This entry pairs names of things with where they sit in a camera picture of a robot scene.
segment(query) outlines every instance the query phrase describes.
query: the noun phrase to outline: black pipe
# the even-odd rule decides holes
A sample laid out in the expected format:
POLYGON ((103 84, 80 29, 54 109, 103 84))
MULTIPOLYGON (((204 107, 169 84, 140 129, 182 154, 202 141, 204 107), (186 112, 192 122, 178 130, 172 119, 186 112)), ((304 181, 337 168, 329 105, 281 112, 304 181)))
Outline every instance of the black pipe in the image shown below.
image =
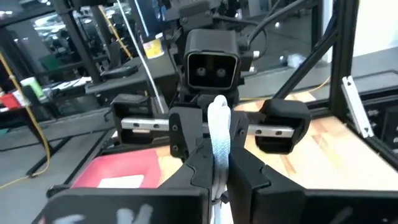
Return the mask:
POLYGON ((88 158, 91 156, 93 151, 97 148, 97 146, 100 144, 100 142, 105 138, 105 136, 109 133, 110 130, 113 128, 109 128, 107 131, 104 131, 104 133, 97 139, 97 141, 93 144, 91 149, 86 153, 86 155, 83 157, 83 159, 79 162, 79 164, 75 167, 75 169, 72 171, 72 173, 67 177, 67 179, 64 181, 63 184, 69 184, 75 175, 79 172, 81 167, 85 164, 85 162, 88 160, 88 158))
POLYGON ((329 48, 336 42, 337 32, 324 38, 315 50, 304 60, 304 62, 294 71, 292 76, 274 95, 274 99, 284 99, 289 95, 297 84, 307 75, 307 73, 318 63, 323 55, 328 52, 329 48))
MULTIPOLYGON (((68 136, 63 138, 52 150, 50 150, 50 157, 52 157, 56 152, 58 152, 69 140, 71 140, 72 137, 68 136)), ((33 165, 32 168, 30 168, 27 172, 26 175, 29 176, 30 178, 35 177, 34 173, 42 167, 47 162, 47 155, 41 158, 36 164, 33 165)))
MULTIPOLYGON (((85 133, 72 134, 72 135, 70 135, 70 136, 65 136, 65 137, 60 137, 60 138, 56 138, 56 139, 51 139, 51 140, 49 140, 49 142, 54 142, 54 141, 62 140, 62 139, 64 139, 64 138, 66 138, 66 137, 74 138, 74 137, 83 136, 83 135, 86 135, 86 134, 94 134, 94 133, 98 133, 98 132, 107 131, 108 129, 109 129, 109 128, 104 128, 104 129, 99 129, 99 130, 94 130, 94 131, 88 131, 88 132, 85 132, 85 133)), ((35 146, 35 145, 38 145, 38 144, 40 144, 40 142, 35 142, 35 143, 31 143, 31 144, 26 144, 26 145, 23 145, 23 146, 10 147, 10 148, 7 148, 7 149, 0 149, 0 152, 7 152, 7 151, 15 150, 15 149, 28 148, 28 147, 35 146)))
POLYGON ((312 4, 314 0, 297 0, 293 2, 292 4, 289 4, 288 6, 282 8, 281 10, 277 11, 273 15, 264 18, 260 24, 254 28, 254 30, 250 33, 248 37, 248 46, 250 46, 251 42, 260 34, 261 30, 268 26, 271 22, 276 21, 277 19, 283 18, 292 12, 295 12, 299 9, 305 9, 312 4))

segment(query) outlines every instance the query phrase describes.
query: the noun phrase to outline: robot workstation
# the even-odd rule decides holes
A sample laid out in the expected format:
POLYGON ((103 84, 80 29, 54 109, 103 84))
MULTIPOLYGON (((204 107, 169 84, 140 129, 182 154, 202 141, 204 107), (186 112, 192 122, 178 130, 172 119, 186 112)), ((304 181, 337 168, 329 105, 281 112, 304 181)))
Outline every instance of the robot workstation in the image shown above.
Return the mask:
MULTIPOLYGON (((79 7, 116 1, 72 2, 79 7)), ((49 199, 39 223, 221 224, 229 223, 221 209, 226 204, 235 224, 398 223, 398 192, 306 189, 244 148, 250 134, 260 150, 289 154, 308 131, 307 105, 285 98, 340 35, 338 10, 313 52, 258 112, 234 107, 238 86, 244 84, 241 73, 261 57, 258 49, 251 49, 254 38, 265 26, 314 2, 294 1, 261 22, 221 16, 221 3, 213 0, 167 9, 164 32, 172 35, 164 37, 178 50, 172 60, 180 77, 174 101, 165 105, 152 88, 150 97, 120 94, 112 112, 121 143, 147 144, 151 139, 143 130, 166 135, 171 155, 183 165, 155 189, 60 190, 49 199), (238 37, 229 24, 254 28, 238 37)), ((336 0, 335 7, 343 2, 336 0)))

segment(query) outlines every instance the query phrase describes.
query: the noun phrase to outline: green object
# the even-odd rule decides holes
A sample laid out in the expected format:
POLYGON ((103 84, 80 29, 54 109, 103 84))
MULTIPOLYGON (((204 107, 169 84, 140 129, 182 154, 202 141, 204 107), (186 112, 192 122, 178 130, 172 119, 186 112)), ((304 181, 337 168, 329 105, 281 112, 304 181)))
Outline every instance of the green object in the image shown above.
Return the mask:
POLYGON ((45 98, 45 95, 43 93, 42 87, 39 85, 35 77, 30 77, 26 78, 21 81, 22 86, 28 86, 32 87, 33 91, 35 92, 36 96, 38 97, 39 100, 42 100, 45 98))
POLYGON ((48 71, 56 70, 63 66, 63 63, 52 54, 39 58, 39 62, 48 71))
POLYGON ((3 134, 6 134, 8 132, 8 129, 0 129, 0 136, 3 134))

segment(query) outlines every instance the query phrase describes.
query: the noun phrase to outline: wooden table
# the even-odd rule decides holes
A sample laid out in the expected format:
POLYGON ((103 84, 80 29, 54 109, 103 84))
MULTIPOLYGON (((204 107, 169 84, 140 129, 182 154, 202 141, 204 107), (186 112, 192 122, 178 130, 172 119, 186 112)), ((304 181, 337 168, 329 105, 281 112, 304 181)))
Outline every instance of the wooden table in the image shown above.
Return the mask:
MULTIPOLYGON (((315 100, 309 93, 298 93, 288 98, 315 100)), ((236 109, 258 111, 262 103, 246 103, 236 109)), ((254 136, 247 136, 245 148, 308 189, 398 190, 398 173, 335 117, 313 120, 308 133, 289 155, 260 151, 254 136)), ((182 163, 170 155, 168 146, 156 150, 162 183, 182 163)))

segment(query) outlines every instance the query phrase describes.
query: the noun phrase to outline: window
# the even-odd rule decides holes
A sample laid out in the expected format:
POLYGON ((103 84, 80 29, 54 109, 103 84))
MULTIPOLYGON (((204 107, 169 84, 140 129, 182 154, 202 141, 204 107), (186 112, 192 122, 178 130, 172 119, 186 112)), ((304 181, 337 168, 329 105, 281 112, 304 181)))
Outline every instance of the window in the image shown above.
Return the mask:
MULTIPOLYGON (((80 12, 74 12, 73 16, 92 56, 100 66, 108 57, 90 9, 82 8, 80 12)), ((34 73, 62 70, 50 76, 52 82, 87 75, 70 33, 58 14, 18 22, 7 26, 6 30, 34 73)))
MULTIPOLYGON (((228 8, 222 14, 230 17, 243 18, 251 21, 260 22, 279 9, 292 3, 292 0, 229 0, 228 8)), ((242 35, 247 35, 252 31, 253 26, 245 27, 242 35)), ((277 67, 284 67, 286 58, 291 54, 307 56, 312 49, 312 10, 303 9, 297 11, 285 19, 267 26, 267 42, 263 33, 260 33, 252 43, 253 50, 264 50, 265 44, 268 45, 265 56, 260 58, 255 66, 257 71, 269 70, 277 67)))
MULTIPOLYGON (((129 21, 129 25, 132 28, 133 32, 137 34, 137 26, 136 22, 132 16, 132 10, 130 5, 127 3, 127 1, 122 1, 122 7, 124 12, 126 13, 127 20, 129 21)), ((118 36, 124 43, 124 45, 127 47, 128 51, 133 55, 133 57, 138 56, 137 50, 134 46, 134 43, 130 37, 129 31, 124 23, 123 16, 120 12, 120 8, 117 4, 113 4, 113 6, 110 7, 104 7, 103 11, 105 12, 106 15, 106 22, 109 28, 109 32, 111 33, 112 36, 112 42, 116 41, 116 35, 114 34, 113 30, 115 30, 118 33, 118 36)), ((122 55, 121 62, 125 63, 127 60, 129 60, 128 56, 126 55, 125 51, 123 51, 120 48, 120 53, 122 55)))
POLYGON ((52 9, 50 0, 2 0, 0 1, 0 20, 20 16, 32 10, 52 9))

